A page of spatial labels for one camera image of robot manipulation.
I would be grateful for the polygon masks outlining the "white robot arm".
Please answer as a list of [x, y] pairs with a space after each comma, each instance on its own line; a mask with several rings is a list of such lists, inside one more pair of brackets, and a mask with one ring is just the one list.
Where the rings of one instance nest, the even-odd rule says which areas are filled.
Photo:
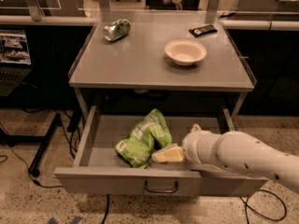
[[211, 165], [227, 172], [266, 177], [299, 192], [299, 157], [274, 149], [247, 133], [217, 134], [194, 124], [180, 146], [171, 144], [151, 158], [158, 163], [185, 162], [190, 169]]

